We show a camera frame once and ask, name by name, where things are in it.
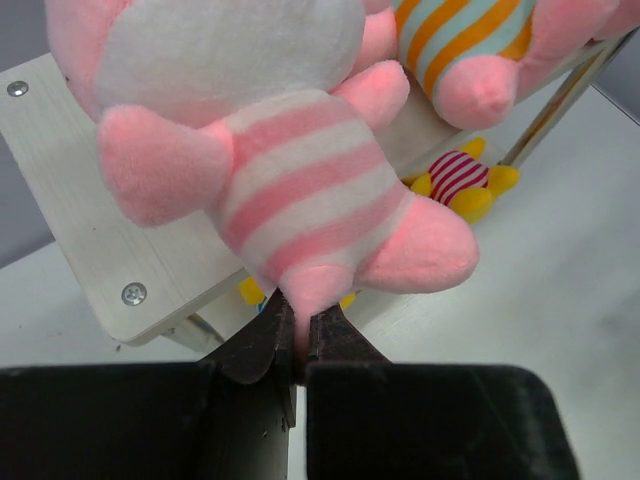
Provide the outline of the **pink plush orange-striped shirt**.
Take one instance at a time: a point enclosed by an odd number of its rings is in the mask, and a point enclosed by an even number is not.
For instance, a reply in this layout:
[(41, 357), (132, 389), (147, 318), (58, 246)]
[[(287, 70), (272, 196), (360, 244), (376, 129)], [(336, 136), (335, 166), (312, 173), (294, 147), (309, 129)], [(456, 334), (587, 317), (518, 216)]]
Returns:
[(503, 122), (518, 99), (591, 41), (639, 25), (636, 1), (394, 1), (398, 56), (461, 130)]

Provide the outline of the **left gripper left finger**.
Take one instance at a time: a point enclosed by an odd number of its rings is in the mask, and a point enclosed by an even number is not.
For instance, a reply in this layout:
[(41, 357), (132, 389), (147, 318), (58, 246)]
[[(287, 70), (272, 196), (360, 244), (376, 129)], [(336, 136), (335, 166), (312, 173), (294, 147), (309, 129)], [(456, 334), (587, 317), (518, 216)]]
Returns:
[(283, 479), (295, 424), (281, 293), (196, 362), (6, 368), (5, 479)]

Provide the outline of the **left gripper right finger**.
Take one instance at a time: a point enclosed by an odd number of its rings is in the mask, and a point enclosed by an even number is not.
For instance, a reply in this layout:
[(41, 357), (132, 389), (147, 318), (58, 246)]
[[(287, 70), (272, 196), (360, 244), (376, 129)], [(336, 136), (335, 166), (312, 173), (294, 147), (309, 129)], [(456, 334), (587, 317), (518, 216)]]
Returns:
[(576, 479), (549, 387), (511, 365), (389, 361), (331, 308), (306, 370), (311, 479)]

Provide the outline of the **yellow plush blue-striped shirt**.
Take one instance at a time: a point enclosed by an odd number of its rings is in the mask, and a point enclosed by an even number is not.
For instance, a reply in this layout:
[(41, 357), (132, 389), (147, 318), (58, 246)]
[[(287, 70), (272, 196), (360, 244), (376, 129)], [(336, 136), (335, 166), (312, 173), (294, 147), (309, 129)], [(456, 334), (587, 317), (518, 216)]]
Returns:
[[(238, 286), (237, 289), (242, 296), (243, 300), (246, 304), (254, 306), (258, 313), (264, 310), (268, 302), (268, 297), (262, 291), (262, 289), (258, 286), (257, 282), (254, 278), (249, 277), (243, 280)], [(358, 292), (350, 293), (345, 296), (340, 302), (339, 305), (342, 309), (347, 309), (356, 299)]]

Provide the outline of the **yellow plush pink-striped shirt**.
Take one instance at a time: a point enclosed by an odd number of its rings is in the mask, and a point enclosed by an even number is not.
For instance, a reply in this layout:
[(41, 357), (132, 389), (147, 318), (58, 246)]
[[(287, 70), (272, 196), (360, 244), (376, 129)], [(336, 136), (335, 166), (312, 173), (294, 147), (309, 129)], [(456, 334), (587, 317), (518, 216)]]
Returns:
[(520, 179), (519, 170), (513, 166), (484, 164), (482, 156), (487, 147), (485, 137), (474, 137), (443, 153), (425, 172), (403, 178), (402, 183), (414, 193), (450, 208), (468, 223), (476, 223)]

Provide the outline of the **pink plush pink-striped shirt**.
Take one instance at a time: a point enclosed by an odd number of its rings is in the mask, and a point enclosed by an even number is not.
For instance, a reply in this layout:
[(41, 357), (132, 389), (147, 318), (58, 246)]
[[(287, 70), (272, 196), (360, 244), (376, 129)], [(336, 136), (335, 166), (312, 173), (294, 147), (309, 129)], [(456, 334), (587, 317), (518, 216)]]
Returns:
[(101, 170), (141, 226), (206, 212), (266, 292), (312, 318), (360, 288), (465, 281), (469, 224), (411, 192), (376, 135), (410, 86), (364, 66), (361, 1), (49, 1), (48, 41), (97, 125)]

